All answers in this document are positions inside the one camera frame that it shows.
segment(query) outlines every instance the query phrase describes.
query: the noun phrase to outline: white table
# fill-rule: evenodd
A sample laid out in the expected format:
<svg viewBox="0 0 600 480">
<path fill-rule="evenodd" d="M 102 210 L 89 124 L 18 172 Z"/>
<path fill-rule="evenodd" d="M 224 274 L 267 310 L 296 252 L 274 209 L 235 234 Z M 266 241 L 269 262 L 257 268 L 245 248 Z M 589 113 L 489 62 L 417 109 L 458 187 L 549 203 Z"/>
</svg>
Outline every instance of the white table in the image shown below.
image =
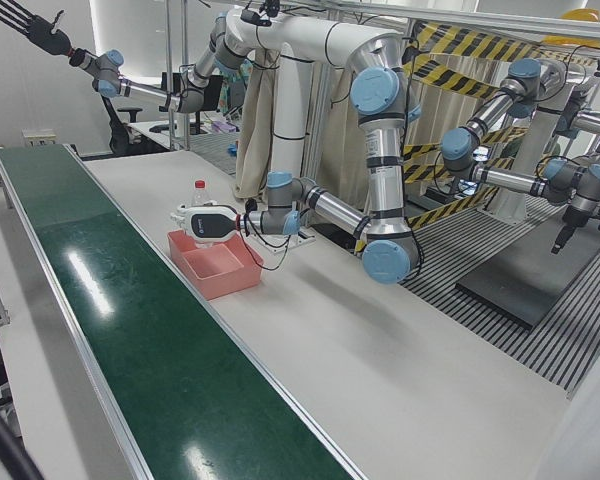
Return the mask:
<svg viewBox="0 0 600 480">
<path fill-rule="evenodd" d="M 208 113 L 206 113 L 206 115 L 202 115 L 202 125 L 200 125 L 200 129 L 204 132 L 207 132 L 207 134 L 211 134 L 212 133 L 211 122 L 215 121 L 215 120 L 222 121 L 222 120 L 224 120 L 224 116 L 219 113 L 215 113 L 215 112 L 208 112 Z M 159 120 L 159 121 L 152 121 L 152 122 L 135 122 L 135 123 L 130 123 L 129 128 L 138 132 L 141 135 L 144 135 L 149 140 L 156 142 L 158 145 L 161 145 L 162 147 L 164 147 L 168 150 L 170 147 L 169 130 L 165 130 L 160 133 L 154 133 L 151 131 L 151 129 L 153 127 L 155 127 L 156 125 L 165 125 L 168 123 L 169 123 L 168 120 Z"/>
<path fill-rule="evenodd" d="M 88 167 L 165 251 L 169 213 L 190 197 L 193 178 L 236 204 L 232 179 L 190 152 Z M 57 351 L 71 357 L 69 337 L 49 320 L 54 307 L 16 223 L 0 198 L 0 290 L 13 316 L 0 340 L 27 447 L 50 479 L 125 478 L 112 473 L 121 468 L 117 449 L 75 352 L 62 367 L 50 360 Z M 370 479 L 527 478 L 568 404 L 564 391 L 407 290 L 375 283 L 359 260 L 320 237 L 262 277 L 212 306 Z M 36 311 L 41 298 L 45 309 Z M 67 393 L 68 384 L 75 390 Z M 111 471 L 93 475 L 101 449 Z M 79 475 L 50 470 L 65 452 Z"/>
</svg>

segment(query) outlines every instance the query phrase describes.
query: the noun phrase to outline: hazard tape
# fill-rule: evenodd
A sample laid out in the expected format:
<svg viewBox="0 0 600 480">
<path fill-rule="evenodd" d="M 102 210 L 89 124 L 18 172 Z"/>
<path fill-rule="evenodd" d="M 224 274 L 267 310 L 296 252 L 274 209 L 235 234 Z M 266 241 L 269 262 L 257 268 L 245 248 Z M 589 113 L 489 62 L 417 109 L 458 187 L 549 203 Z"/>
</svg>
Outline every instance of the hazard tape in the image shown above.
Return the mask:
<svg viewBox="0 0 600 480">
<path fill-rule="evenodd" d="M 411 75 L 411 62 L 405 64 L 403 68 L 407 75 Z M 428 55 L 418 55 L 416 57 L 413 75 L 425 85 L 483 100 L 490 98 L 498 91 L 498 87 L 451 70 Z"/>
<path fill-rule="evenodd" d="M 511 168 L 513 158 L 498 158 L 487 162 L 494 168 Z M 453 177 L 444 165 L 411 165 L 404 170 L 404 183 L 433 182 Z"/>
<path fill-rule="evenodd" d="M 427 225 L 435 223 L 455 213 L 460 213 L 463 210 L 475 207 L 476 205 L 482 203 L 488 197 L 493 195 L 497 190 L 498 189 L 496 187 L 478 190 L 474 195 L 470 197 L 462 198 L 460 200 L 456 200 L 455 202 L 448 203 L 443 207 L 436 208 L 435 210 L 430 210 L 426 213 L 423 213 L 422 215 L 418 215 L 417 217 L 410 217 L 409 225 L 411 225 L 412 230 L 419 230 L 422 227 L 426 227 Z"/>
<path fill-rule="evenodd" d="M 495 132 L 490 132 L 482 138 L 481 145 L 494 145 L 496 143 L 504 143 L 522 137 L 527 133 L 527 129 L 523 127 L 507 127 Z M 409 162 L 414 158 L 421 157 L 429 152 L 434 152 L 440 149 L 439 143 L 424 143 L 421 145 L 405 145 L 403 157 L 405 162 Z"/>
<path fill-rule="evenodd" d="M 513 62 L 522 58 L 552 58 L 580 65 L 595 60 L 571 53 L 555 52 L 537 45 L 468 28 L 419 21 L 414 26 L 420 51 L 461 57 Z"/>
</svg>

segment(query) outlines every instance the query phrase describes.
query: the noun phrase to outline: plastic bottle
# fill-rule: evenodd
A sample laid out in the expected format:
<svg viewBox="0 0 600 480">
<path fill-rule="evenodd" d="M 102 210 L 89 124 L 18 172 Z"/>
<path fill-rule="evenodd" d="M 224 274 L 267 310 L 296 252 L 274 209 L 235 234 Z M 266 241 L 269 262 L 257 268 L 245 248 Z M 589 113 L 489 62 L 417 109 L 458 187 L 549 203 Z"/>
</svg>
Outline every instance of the plastic bottle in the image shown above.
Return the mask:
<svg viewBox="0 0 600 480">
<path fill-rule="evenodd" d="M 211 205 L 211 197 L 209 196 L 209 192 L 207 192 L 207 185 L 204 180 L 196 180 L 193 188 L 193 196 L 191 197 L 191 206 L 197 207 L 200 205 Z M 198 243 L 196 242 L 196 247 L 198 248 L 210 248 L 213 246 L 213 243 Z"/>
</svg>

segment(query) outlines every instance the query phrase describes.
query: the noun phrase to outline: pink tray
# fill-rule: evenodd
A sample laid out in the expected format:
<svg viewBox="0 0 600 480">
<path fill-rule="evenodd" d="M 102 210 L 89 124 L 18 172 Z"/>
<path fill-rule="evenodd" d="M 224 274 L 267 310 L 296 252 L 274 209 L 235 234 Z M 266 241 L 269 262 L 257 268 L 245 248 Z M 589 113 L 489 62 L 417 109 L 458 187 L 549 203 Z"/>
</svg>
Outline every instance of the pink tray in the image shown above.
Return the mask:
<svg viewBox="0 0 600 480">
<path fill-rule="evenodd" d="M 229 293 L 244 290 L 260 283 L 262 257 L 245 246 L 238 235 L 210 248 L 198 248 L 182 230 L 167 234 L 171 259 L 189 281 L 211 300 Z"/>
</svg>

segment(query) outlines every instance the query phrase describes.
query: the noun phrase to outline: floor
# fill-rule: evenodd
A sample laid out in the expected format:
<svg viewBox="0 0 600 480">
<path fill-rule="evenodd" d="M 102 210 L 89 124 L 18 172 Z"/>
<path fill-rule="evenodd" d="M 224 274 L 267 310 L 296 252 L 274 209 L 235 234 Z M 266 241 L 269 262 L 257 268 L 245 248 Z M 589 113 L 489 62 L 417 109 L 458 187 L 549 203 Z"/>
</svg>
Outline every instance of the floor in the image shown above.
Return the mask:
<svg viewBox="0 0 600 480">
<path fill-rule="evenodd" d="M 427 260 L 406 288 L 573 393 L 600 354 L 600 254 L 531 332 L 454 288 L 463 275 L 555 211 L 542 199 L 528 199 L 527 209 L 529 220 L 518 226 L 469 210 L 422 229 L 418 238 Z"/>
</svg>

